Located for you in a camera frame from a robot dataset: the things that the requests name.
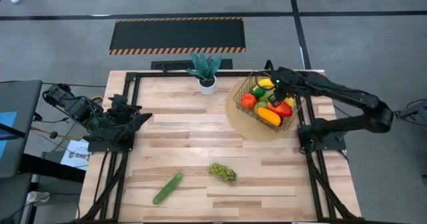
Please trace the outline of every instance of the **round placemat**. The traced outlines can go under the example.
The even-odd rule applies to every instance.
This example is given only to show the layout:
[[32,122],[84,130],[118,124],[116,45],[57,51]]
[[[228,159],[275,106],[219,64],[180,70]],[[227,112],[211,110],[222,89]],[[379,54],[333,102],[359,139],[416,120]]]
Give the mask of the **round placemat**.
[[233,87],[226,99],[226,115],[230,125],[240,135],[254,141],[274,141],[285,137],[292,128],[292,124],[289,129],[277,132],[238,109],[233,97],[244,82],[244,80],[240,81]]

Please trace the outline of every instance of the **gray concrete floor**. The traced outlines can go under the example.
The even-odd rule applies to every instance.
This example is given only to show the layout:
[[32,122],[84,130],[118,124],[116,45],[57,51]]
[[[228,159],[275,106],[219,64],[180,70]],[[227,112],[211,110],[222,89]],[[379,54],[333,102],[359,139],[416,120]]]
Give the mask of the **gray concrete floor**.
[[[427,10],[427,0],[297,0],[300,11]],[[23,0],[0,2],[0,16],[291,11],[290,0]],[[109,56],[115,20],[0,21],[0,81],[42,79],[104,85],[110,70],[149,69],[151,61],[185,55]],[[337,83],[376,94],[393,110],[425,98],[427,16],[303,17],[314,69]],[[271,59],[276,66],[303,67],[292,17],[244,18],[246,53],[223,55],[235,68],[253,69]],[[78,95],[102,95],[103,88],[73,88]],[[337,103],[348,113],[357,111]],[[45,119],[60,112],[43,101]],[[59,133],[72,123],[37,124]],[[425,127],[395,120],[391,132],[355,131],[346,136],[348,157],[365,218],[427,223]],[[32,135],[26,152],[40,155],[55,146]],[[36,223],[69,221],[75,204],[40,207]]]

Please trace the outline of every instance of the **wooden tabletop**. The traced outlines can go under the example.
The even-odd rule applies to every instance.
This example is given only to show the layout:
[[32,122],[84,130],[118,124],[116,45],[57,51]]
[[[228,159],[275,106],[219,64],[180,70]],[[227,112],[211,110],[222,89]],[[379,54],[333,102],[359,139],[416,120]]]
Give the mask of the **wooden tabletop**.
[[[122,94],[125,74],[109,74],[105,109],[111,105],[107,97]],[[120,222],[316,220],[305,156],[298,151],[298,120],[286,138],[263,143],[243,138],[228,123],[224,102],[242,79],[218,77],[218,92],[206,96],[198,91],[193,77],[141,78],[137,104],[143,107],[142,113],[152,112],[153,117],[137,132],[129,154]],[[313,97],[312,101],[316,117],[336,118],[331,99]],[[89,160],[80,199],[82,214],[93,203],[103,155],[96,153]],[[324,156],[332,189],[360,216],[347,161],[336,151],[324,151]],[[207,166],[213,162],[231,167],[238,180],[224,183],[212,177]],[[105,166],[100,192],[108,161]],[[161,205],[153,205],[154,196],[179,172],[184,177],[177,190]],[[319,190],[327,216],[320,186]]]

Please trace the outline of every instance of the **grape bunch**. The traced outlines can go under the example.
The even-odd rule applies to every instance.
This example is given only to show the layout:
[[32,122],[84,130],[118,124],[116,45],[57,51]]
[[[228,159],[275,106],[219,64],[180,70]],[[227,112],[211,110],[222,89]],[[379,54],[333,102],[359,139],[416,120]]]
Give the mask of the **grape bunch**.
[[218,163],[213,163],[209,166],[209,173],[221,177],[224,181],[235,181],[237,178],[237,175],[233,169]]

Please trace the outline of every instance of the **cucumber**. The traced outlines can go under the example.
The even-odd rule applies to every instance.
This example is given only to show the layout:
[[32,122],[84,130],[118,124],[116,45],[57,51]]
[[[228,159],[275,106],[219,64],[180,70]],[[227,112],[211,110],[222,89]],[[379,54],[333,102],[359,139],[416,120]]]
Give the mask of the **cucumber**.
[[154,197],[153,204],[161,203],[175,188],[182,179],[182,173],[178,173],[172,180]]

